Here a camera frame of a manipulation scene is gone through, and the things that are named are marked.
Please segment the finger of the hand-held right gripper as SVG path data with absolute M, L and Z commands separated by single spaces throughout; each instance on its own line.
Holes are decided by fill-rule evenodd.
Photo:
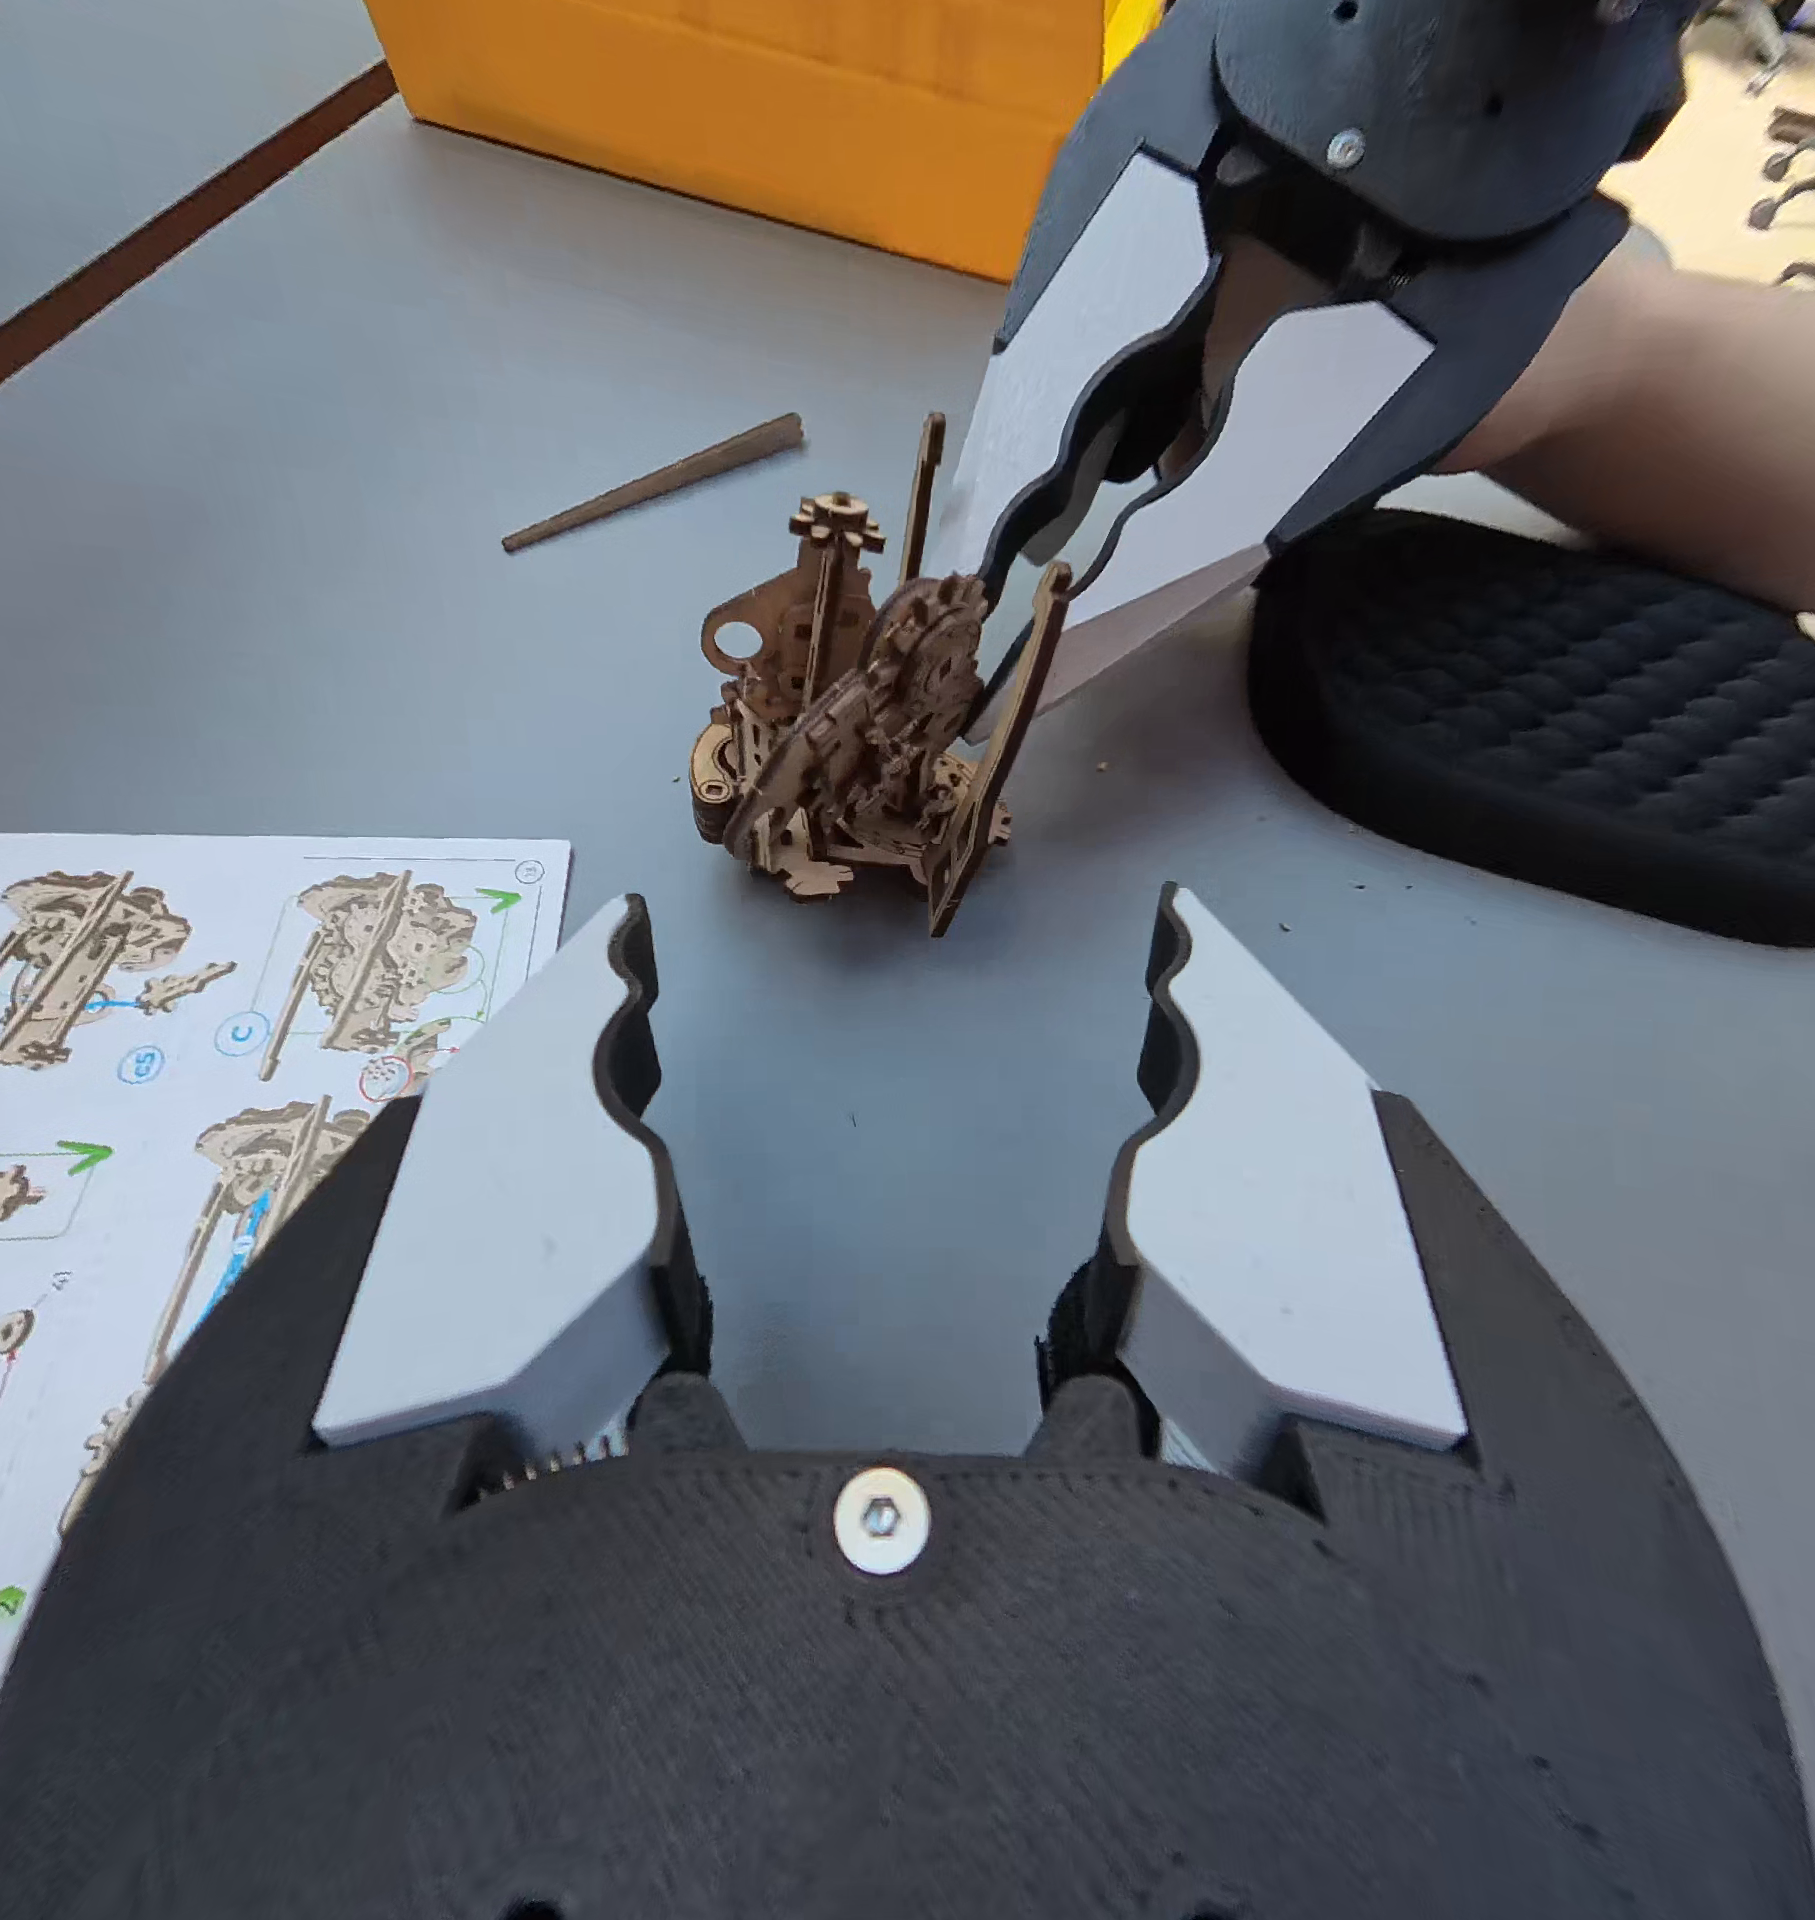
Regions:
M 1221 3 L 1171 18 L 1100 82 L 1042 183 L 943 506 L 943 573 L 1009 584 L 1092 506 L 1131 405 L 1119 362 L 1164 341 L 1210 280 L 1201 168 L 1227 123 Z
M 1071 591 L 1038 713 L 1242 590 L 1305 530 L 1435 470 L 1534 362 L 1627 230 L 1612 195 L 1587 195 L 1513 253 L 1428 264 L 1383 303 L 1277 312 L 1201 465 L 1117 515 Z

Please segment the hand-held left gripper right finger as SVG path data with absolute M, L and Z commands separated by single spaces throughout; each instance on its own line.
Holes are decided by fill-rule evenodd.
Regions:
M 1288 1414 L 1459 1449 L 1469 1408 L 1372 1075 L 1190 889 L 1159 889 L 1137 1126 L 1038 1388 L 1119 1379 L 1164 1462 L 1265 1462 Z

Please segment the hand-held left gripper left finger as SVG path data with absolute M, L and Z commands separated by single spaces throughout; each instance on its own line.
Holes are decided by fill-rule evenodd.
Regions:
M 495 1414 L 512 1449 L 612 1433 L 659 1373 L 711 1373 L 650 1038 L 654 934 L 612 897 L 447 1071 L 401 1144 L 311 1433 Z

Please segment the wooden gear model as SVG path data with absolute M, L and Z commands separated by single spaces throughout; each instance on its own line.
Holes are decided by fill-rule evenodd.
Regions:
M 983 703 L 983 584 L 903 579 L 873 606 L 860 554 L 883 530 L 852 492 L 800 498 L 787 530 L 794 568 L 702 625 L 720 703 L 688 757 L 697 827 L 794 903 L 839 897 L 855 870 L 908 873 L 943 942 L 1009 839 L 1001 786 L 1065 636 L 1071 568 L 1038 584 L 989 747 L 957 757 Z

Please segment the person's right forearm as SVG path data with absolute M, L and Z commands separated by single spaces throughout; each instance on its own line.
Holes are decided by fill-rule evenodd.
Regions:
M 1629 230 L 1437 470 L 1815 616 L 1815 289 L 1687 273 Z

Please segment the printed instruction booklet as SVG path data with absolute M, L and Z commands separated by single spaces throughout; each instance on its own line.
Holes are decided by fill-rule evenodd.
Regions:
M 0 833 L 0 1675 L 176 1351 L 561 946 L 563 839 Z

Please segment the yellow plastic bin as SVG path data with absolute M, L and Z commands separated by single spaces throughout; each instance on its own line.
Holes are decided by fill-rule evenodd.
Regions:
M 1159 0 L 370 0 L 422 123 L 1011 280 Z

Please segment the thin dark wooden stick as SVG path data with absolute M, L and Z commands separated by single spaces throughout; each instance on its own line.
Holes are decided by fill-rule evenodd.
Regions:
M 697 447 L 697 451 L 682 451 L 682 461 L 671 461 L 671 465 L 659 465 L 659 470 L 643 470 L 643 477 L 633 477 L 633 484 L 623 484 L 623 487 L 612 487 L 612 492 L 594 492 L 594 498 L 582 498 L 582 506 L 573 506 L 573 512 L 561 512 L 561 515 L 543 515 L 543 522 L 533 522 L 533 524 L 517 524 L 496 551 L 504 551 L 504 554 L 527 554 L 527 551 L 553 545 L 553 537 L 563 537 L 563 530 L 582 530 L 582 524 L 594 524 L 594 522 L 643 512 L 643 506 L 654 506 L 654 498 L 671 498 L 671 492 L 688 492 L 688 487 L 702 487 L 702 484 L 736 477 L 736 470 L 749 470 L 749 465 L 766 465 L 766 461 L 781 461 L 781 451 L 794 451 L 800 444 L 809 444 L 800 416 L 764 421 L 764 423 L 749 423 L 749 432 L 741 432 L 741 439 L 727 439 L 727 444 L 708 444 L 708 447 Z

